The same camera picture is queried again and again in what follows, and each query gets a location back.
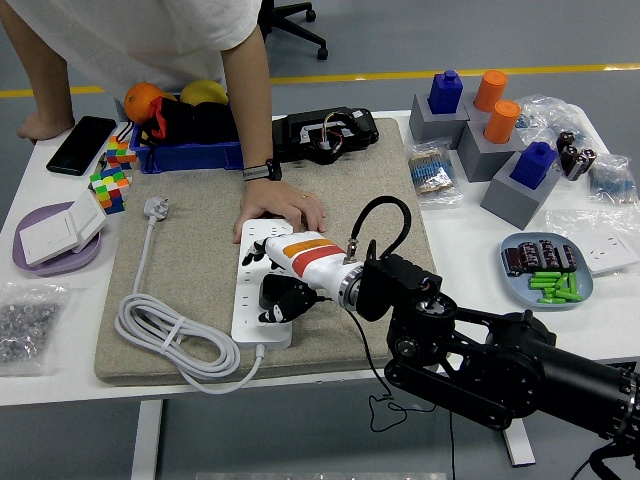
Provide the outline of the person's left hand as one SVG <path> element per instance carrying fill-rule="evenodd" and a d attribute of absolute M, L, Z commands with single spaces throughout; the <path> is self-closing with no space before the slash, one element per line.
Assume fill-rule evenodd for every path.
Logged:
<path fill-rule="evenodd" d="M 326 212 L 319 197 L 286 181 L 267 179 L 245 183 L 240 214 L 234 224 L 233 242 L 241 241 L 242 227 L 247 220 L 269 213 L 287 220 L 295 232 L 303 229 L 326 231 Z"/>

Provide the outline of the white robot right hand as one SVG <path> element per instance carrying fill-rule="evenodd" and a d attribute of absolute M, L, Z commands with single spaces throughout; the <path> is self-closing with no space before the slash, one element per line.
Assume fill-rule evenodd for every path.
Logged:
<path fill-rule="evenodd" d="M 283 234 L 253 243 L 242 260 L 244 266 L 268 257 L 282 275 L 264 277 L 261 287 L 261 323 L 289 323 L 329 298 L 347 311 L 356 309 L 363 263 L 317 232 Z"/>

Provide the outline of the person's right hand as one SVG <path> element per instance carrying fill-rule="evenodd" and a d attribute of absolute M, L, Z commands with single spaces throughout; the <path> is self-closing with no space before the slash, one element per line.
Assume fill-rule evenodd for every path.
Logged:
<path fill-rule="evenodd" d="M 50 140 L 72 129 L 75 126 L 75 119 L 63 118 L 44 119 L 35 112 L 28 115 L 22 125 L 17 130 L 17 135 L 21 139 L 29 140 L 32 144 L 39 141 Z"/>

